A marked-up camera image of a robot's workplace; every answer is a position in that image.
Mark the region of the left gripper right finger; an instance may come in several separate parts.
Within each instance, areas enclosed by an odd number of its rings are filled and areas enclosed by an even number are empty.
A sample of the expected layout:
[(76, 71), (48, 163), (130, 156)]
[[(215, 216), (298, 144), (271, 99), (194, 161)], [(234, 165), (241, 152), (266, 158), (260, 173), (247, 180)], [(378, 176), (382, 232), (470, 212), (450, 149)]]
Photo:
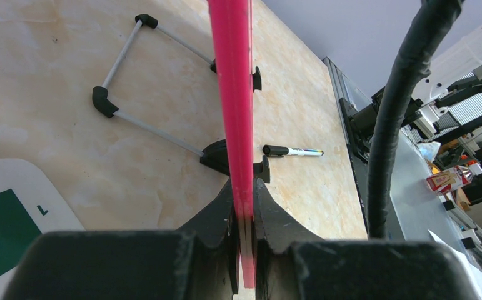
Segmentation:
[(323, 241), (272, 197), (262, 179), (253, 181), (256, 299), (306, 299), (309, 266), (297, 246)]

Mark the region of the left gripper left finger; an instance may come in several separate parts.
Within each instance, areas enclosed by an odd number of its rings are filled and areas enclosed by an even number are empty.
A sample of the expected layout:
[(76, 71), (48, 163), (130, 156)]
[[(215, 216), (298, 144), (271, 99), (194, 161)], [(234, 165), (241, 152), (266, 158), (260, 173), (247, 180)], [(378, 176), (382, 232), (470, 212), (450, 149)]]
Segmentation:
[(239, 229), (231, 180), (178, 228), (194, 235), (186, 299), (232, 299), (239, 291)]

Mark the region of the pink framed whiteboard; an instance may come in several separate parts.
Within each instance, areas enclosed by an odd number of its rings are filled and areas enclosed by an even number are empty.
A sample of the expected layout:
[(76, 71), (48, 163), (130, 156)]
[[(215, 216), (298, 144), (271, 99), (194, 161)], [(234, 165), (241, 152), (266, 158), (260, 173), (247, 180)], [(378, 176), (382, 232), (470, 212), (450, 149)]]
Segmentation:
[(255, 287), (253, 254), (252, 2), (209, 1), (244, 286)]

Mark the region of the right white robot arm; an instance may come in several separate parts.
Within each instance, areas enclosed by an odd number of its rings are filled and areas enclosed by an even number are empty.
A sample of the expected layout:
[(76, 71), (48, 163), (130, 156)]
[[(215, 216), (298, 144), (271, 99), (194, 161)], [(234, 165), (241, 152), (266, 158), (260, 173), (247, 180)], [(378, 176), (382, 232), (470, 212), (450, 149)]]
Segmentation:
[(420, 80), (411, 98), (428, 104), (459, 78), (480, 66), (482, 66), (482, 25), (432, 60), (431, 74)]

